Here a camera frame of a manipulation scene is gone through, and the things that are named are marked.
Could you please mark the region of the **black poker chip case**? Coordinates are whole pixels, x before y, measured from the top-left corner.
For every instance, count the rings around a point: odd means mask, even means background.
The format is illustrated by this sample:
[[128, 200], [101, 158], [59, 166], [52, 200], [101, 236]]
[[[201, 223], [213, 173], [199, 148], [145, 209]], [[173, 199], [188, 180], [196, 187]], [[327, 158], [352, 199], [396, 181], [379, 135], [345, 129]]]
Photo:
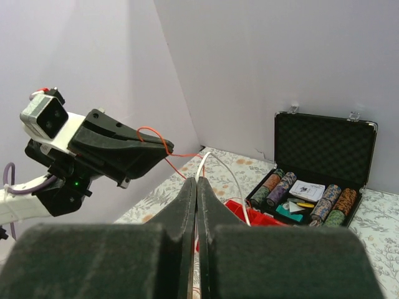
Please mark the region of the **black poker chip case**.
[[[274, 167], [247, 197], [252, 208], [291, 225], [348, 227], [368, 183], [378, 125], [348, 118], [278, 112]], [[325, 185], [317, 202], [289, 194], [297, 181]]]

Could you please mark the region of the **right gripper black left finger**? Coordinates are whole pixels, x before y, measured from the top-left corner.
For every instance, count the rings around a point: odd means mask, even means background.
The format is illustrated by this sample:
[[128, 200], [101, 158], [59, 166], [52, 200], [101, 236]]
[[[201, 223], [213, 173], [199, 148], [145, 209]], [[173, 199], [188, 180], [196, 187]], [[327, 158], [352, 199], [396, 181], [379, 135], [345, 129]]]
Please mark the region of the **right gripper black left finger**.
[[195, 179], [187, 179], [178, 195], [148, 224], [162, 228], [157, 250], [155, 298], [191, 298], [195, 251]]

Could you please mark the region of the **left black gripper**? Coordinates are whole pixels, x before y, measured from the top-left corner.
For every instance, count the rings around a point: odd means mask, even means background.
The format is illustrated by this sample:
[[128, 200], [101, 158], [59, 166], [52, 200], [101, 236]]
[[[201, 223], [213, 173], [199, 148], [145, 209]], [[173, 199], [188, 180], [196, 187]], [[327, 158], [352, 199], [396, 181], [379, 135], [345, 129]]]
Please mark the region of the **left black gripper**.
[[46, 155], [41, 144], [29, 140], [25, 154], [48, 168], [47, 186], [34, 195], [57, 217], [73, 213], [91, 196], [94, 178], [105, 176], [123, 187], [128, 181], [146, 175], [174, 150], [169, 140], [137, 130], [93, 109], [69, 142], [75, 158], [51, 149]]

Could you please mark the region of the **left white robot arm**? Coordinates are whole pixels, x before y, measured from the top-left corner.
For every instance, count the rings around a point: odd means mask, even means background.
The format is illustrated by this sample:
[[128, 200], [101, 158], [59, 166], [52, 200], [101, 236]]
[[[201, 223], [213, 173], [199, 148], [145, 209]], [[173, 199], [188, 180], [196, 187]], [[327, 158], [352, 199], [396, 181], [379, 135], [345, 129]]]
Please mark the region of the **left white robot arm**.
[[47, 172], [26, 183], [12, 184], [6, 179], [15, 167], [6, 166], [1, 224], [73, 213], [91, 196], [94, 180], [105, 176], [125, 189], [174, 149], [171, 141], [134, 130], [98, 109], [87, 116], [69, 113], [53, 139], [37, 136], [28, 127], [24, 131], [30, 137], [25, 154]]

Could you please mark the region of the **white card deck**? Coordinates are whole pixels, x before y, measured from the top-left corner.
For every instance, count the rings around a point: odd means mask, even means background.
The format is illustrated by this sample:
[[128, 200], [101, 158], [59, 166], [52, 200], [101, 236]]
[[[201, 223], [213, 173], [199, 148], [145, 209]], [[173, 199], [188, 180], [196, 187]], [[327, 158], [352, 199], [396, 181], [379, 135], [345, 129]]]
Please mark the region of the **white card deck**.
[[297, 180], [289, 190], [289, 194], [305, 201], [317, 202], [325, 192], [325, 185]]

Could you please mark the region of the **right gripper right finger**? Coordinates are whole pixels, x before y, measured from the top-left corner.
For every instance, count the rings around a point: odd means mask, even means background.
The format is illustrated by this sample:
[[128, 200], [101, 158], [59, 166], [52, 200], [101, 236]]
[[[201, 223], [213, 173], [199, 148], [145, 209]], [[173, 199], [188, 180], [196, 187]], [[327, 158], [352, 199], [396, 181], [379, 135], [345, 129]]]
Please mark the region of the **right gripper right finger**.
[[202, 298], [216, 295], [216, 260], [214, 238], [218, 225], [244, 225], [215, 195], [209, 181], [200, 177], [197, 182], [197, 220], [199, 234], [199, 273]]

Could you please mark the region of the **red plastic compartment tray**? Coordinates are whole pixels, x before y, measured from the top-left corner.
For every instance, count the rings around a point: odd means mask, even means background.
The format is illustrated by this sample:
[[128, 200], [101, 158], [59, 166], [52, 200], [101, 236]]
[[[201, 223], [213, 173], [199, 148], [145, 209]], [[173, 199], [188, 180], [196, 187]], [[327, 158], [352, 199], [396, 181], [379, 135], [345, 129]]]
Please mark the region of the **red plastic compartment tray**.
[[[213, 233], [217, 225], [247, 225], [244, 219], [242, 204], [229, 199], [226, 204], [221, 203], [218, 199], [202, 199], [202, 214], [204, 215], [204, 223], [206, 228]], [[250, 207], [246, 208], [248, 212], [250, 225], [258, 226], [286, 226], [281, 221], [273, 218], [273, 216], [262, 214]]]

